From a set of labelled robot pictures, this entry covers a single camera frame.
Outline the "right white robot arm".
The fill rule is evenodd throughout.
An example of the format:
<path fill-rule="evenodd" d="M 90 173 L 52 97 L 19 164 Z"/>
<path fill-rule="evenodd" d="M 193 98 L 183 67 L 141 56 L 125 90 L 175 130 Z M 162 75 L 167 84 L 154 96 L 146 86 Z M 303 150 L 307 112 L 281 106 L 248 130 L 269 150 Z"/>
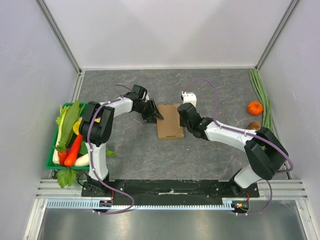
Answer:
<path fill-rule="evenodd" d="M 177 108 L 180 124 L 198 139 L 219 142 L 245 152 L 249 165 L 233 176 L 229 191 L 242 196 L 247 188 L 259 180 L 271 180 L 288 160 L 289 154 L 273 132 L 262 127 L 246 130 L 223 124 L 210 117 L 201 117 L 195 106 L 183 103 Z"/>

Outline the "green long beans bundle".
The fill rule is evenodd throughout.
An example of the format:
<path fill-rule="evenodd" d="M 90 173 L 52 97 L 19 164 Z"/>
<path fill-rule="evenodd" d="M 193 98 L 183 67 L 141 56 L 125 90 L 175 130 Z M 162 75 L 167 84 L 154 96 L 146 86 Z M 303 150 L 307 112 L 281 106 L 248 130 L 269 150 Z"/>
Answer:
<path fill-rule="evenodd" d="M 262 112 L 262 126 L 265 128 L 270 129 L 273 131 L 273 116 L 272 116 L 272 104 L 269 100 L 269 97 L 267 95 L 267 91 L 264 87 L 264 84 L 260 78 L 259 72 L 257 69 L 250 69 L 249 70 L 249 78 L 251 85 L 254 89 L 254 92 L 260 101 L 260 103 L 263 106 L 263 112 Z"/>

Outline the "brown toy mushroom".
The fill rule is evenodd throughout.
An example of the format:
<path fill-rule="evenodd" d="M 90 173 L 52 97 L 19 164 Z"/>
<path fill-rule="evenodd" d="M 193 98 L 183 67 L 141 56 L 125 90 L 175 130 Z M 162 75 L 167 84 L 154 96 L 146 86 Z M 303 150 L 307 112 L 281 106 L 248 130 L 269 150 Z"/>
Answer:
<path fill-rule="evenodd" d="M 258 131 L 261 129 L 261 124 L 258 121 L 253 121 L 247 125 L 247 129 Z"/>

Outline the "yellow toy napa cabbage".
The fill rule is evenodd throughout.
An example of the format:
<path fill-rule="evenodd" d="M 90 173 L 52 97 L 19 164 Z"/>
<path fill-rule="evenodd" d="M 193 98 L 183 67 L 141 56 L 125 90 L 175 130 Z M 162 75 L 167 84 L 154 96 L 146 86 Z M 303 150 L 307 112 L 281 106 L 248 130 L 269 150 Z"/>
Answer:
<path fill-rule="evenodd" d="M 80 128 L 80 124 L 82 122 L 82 118 L 80 117 L 73 125 L 72 130 L 73 132 L 78 136 L 79 133 L 79 128 Z"/>

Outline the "brown cardboard box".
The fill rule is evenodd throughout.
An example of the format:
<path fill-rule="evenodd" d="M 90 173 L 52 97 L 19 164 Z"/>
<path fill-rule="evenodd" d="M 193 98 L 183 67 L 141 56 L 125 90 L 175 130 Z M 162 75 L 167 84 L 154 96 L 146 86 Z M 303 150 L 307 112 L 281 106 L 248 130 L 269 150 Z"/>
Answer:
<path fill-rule="evenodd" d="M 163 120 L 157 119 L 157 136 L 160 141 L 180 140 L 185 137 L 185 130 L 180 126 L 179 103 L 159 104 L 157 108 Z"/>

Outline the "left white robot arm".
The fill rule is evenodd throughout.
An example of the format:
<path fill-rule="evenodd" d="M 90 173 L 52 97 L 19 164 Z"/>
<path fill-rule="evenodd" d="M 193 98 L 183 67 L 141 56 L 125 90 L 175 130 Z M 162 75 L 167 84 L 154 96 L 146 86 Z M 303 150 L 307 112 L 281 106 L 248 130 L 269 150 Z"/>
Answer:
<path fill-rule="evenodd" d="M 95 182 L 92 191 L 99 197 L 110 191 L 109 170 L 106 162 L 106 144 L 111 136 L 114 118 L 137 112 L 147 123 L 156 123 L 164 117 L 155 101 L 150 99 L 146 88 L 134 85 L 129 92 L 103 103 L 90 101 L 82 117 L 79 133 L 82 135 L 89 155 L 89 177 Z"/>

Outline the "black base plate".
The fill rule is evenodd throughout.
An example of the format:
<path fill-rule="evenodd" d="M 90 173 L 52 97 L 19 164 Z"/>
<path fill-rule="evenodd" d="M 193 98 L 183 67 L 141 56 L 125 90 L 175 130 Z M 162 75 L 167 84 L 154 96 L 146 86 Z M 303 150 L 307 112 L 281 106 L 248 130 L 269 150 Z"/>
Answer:
<path fill-rule="evenodd" d="M 220 205 L 223 198 L 247 199 L 260 196 L 258 185 L 240 188 L 232 181 L 116 179 L 109 186 L 123 191 L 137 206 Z"/>

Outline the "orange toy pumpkin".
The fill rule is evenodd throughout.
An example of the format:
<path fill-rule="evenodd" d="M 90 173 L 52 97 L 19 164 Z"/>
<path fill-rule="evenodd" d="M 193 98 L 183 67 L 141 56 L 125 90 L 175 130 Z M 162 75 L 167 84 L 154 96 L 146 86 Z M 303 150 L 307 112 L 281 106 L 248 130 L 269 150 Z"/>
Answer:
<path fill-rule="evenodd" d="M 264 107 L 259 101 L 252 101 L 247 105 L 246 110 L 250 115 L 258 116 L 263 113 Z"/>

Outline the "white toy radish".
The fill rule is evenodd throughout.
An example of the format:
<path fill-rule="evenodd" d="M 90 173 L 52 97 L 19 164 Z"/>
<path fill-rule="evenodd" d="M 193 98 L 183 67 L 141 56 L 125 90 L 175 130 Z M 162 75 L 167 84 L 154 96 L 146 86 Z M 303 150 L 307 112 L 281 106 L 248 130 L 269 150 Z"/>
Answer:
<path fill-rule="evenodd" d="M 75 167 L 87 167 L 89 165 L 90 165 L 90 157 L 88 153 L 78 157 L 74 164 Z"/>

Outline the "orange toy carrot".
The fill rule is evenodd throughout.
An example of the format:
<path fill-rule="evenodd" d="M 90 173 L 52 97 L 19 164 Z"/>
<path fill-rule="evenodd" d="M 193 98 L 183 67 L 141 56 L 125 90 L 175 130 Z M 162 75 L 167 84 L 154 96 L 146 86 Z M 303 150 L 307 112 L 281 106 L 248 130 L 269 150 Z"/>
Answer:
<path fill-rule="evenodd" d="M 79 151 L 81 149 L 82 141 L 83 141 L 83 136 L 81 134 L 79 134 L 75 138 L 75 140 L 74 140 L 74 142 L 68 152 L 68 155 L 64 160 L 65 166 L 67 166 L 67 167 L 74 166 L 74 164 L 76 163 L 76 160 L 78 158 Z"/>

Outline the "green leafy vegetable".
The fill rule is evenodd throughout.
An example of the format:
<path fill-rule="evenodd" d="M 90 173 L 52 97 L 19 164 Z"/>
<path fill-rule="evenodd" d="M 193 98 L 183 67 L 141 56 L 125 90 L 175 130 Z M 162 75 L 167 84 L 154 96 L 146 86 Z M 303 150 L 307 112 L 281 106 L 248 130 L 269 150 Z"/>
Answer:
<path fill-rule="evenodd" d="M 58 152 L 65 152 L 72 139 L 73 126 L 84 109 L 84 106 L 80 107 L 80 103 L 81 100 L 77 99 L 72 105 L 60 107 L 60 116 L 56 119 L 58 138 L 54 147 Z"/>

